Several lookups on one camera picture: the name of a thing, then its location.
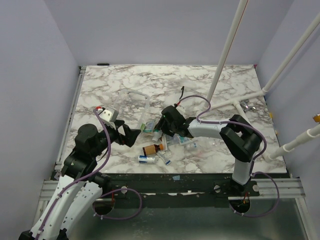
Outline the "grey zip bag green header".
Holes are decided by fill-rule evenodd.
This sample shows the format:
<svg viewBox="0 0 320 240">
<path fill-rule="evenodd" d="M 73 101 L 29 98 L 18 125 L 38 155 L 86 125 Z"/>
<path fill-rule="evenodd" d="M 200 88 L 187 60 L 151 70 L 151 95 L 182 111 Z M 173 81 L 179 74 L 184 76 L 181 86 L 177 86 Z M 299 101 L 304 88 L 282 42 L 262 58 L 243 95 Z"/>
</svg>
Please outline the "grey zip bag green header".
<svg viewBox="0 0 320 240">
<path fill-rule="evenodd" d="M 165 135 L 166 143 L 167 146 L 172 146 L 180 143 L 178 135 L 170 136 L 170 135 Z"/>
</svg>

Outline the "white plastic bottle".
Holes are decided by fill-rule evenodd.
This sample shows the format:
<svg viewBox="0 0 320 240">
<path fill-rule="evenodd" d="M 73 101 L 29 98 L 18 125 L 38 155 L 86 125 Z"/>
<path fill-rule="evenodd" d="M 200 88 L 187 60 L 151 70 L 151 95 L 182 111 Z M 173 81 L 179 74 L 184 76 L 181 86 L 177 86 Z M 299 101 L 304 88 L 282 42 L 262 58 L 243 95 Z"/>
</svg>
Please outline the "white plastic bottle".
<svg viewBox="0 0 320 240">
<path fill-rule="evenodd" d="M 159 141 L 159 139 L 162 137 L 162 135 L 163 135 L 163 132 L 161 131 L 161 130 L 155 130 L 154 132 L 153 132 L 153 137 L 152 137 L 152 141 L 154 142 L 154 143 L 157 143 L 158 141 Z"/>
</svg>

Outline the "amber bottle orange cap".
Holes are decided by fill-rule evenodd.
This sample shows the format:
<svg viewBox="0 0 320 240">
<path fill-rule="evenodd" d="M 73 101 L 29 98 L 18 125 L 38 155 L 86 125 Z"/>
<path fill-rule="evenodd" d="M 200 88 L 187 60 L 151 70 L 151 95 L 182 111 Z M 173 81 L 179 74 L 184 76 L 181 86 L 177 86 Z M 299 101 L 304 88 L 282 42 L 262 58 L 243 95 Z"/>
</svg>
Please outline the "amber bottle orange cap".
<svg viewBox="0 0 320 240">
<path fill-rule="evenodd" d="M 142 148 L 143 154 L 145 156 L 155 155 L 159 151 L 163 151 L 165 148 L 163 144 L 152 144 Z"/>
</svg>

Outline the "clear plastic medicine box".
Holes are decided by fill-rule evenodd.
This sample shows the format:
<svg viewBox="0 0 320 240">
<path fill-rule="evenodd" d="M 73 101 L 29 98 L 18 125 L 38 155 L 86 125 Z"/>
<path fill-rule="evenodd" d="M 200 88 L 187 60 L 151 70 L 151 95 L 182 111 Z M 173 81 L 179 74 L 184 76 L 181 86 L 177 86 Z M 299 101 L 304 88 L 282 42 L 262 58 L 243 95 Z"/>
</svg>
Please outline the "clear plastic medicine box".
<svg viewBox="0 0 320 240">
<path fill-rule="evenodd" d="M 118 110 L 117 119 L 124 120 L 131 129 L 142 129 L 146 113 L 150 109 L 150 96 L 124 88 L 119 91 L 113 106 Z"/>
</svg>

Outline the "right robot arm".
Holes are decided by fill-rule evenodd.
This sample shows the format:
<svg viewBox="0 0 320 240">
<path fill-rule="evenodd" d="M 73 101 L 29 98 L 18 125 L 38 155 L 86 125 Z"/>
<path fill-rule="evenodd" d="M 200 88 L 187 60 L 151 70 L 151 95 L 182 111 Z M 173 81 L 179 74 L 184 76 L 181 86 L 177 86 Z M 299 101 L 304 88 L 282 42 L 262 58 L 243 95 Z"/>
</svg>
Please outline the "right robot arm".
<svg viewBox="0 0 320 240">
<path fill-rule="evenodd" d="M 238 114 L 222 121 L 184 118 L 176 106 L 170 105 L 161 112 L 161 118 L 154 130 L 171 137 L 179 135 L 190 139 L 204 137 L 223 140 L 235 158 L 230 191 L 236 196 L 247 192 L 254 160 L 262 155 L 267 147 L 262 133 Z"/>
</svg>

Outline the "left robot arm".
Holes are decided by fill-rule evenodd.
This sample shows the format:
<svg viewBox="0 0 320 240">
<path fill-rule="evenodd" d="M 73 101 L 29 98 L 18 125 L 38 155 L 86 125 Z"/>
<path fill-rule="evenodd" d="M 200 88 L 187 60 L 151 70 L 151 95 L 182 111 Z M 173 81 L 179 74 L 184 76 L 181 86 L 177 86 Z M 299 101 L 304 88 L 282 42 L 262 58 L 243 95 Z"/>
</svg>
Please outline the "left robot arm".
<svg viewBox="0 0 320 240">
<path fill-rule="evenodd" d="M 84 213 L 112 189 L 111 179 L 96 169 L 97 156 L 115 142 L 132 147 L 140 134 L 123 120 L 115 127 L 103 124 L 103 131 L 91 123 L 82 125 L 74 139 L 75 147 L 64 160 L 56 189 L 36 224 L 20 234 L 21 240 L 67 240 Z"/>
</svg>

